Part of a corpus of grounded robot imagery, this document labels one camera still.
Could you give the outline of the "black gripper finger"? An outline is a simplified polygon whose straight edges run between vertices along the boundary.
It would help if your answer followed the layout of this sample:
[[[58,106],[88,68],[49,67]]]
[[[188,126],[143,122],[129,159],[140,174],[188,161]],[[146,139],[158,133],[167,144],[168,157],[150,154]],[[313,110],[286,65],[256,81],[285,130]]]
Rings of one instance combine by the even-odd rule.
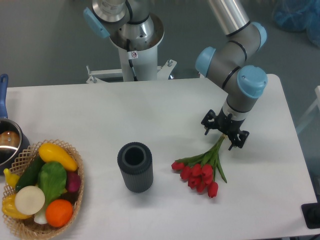
[[[240,129],[229,132],[227,136],[228,136],[228,139],[231,141],[231,145],[228,148],[228,150],[230,151],[232,148],[242,149],[249,134],[250,134],[249,131],[240,130]]]
[[[210,130],[216,130],[218,128],[218,123],[216,122],[216,118],[217,118],[216,113],[212,109],[210,109],[202,119],[201,124],[205,129],[205,133],[204,133],[205,136],[209,133]]]

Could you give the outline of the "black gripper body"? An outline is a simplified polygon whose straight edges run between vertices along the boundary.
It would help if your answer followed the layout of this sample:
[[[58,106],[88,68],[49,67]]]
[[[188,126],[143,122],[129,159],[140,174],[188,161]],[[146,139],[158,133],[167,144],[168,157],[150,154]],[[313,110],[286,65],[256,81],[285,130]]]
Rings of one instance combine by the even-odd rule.
[[[218,130],[230,138],[237,138],[246,136],[247,132],[241,130],[241,126],[245,120],[233,119],[232,113],[224,113],[223,109],[220,110],[216,122],[218,123]]]

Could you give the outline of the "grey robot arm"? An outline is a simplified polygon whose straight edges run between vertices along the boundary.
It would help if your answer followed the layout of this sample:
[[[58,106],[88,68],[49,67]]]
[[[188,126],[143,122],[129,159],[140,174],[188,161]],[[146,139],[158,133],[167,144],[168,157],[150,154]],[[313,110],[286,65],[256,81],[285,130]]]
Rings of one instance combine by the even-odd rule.
[[[227,135],[232,147],[242,148],[249,133],[241,130],[248,113],[262,95],[268,77],[259,67],[246,65],[266,42],[265,28],[248,18],[237,0],[210,0],[228,41],[221,49],[205,48],[195,61],[196,70],[227,93],[219,113],[210,110],[204,128]],[[158,45],[164,36],[161,20],[150,12],[147,0],[94,0],[83,17],[99,37],[117,47],[123,80],[156,80]]]

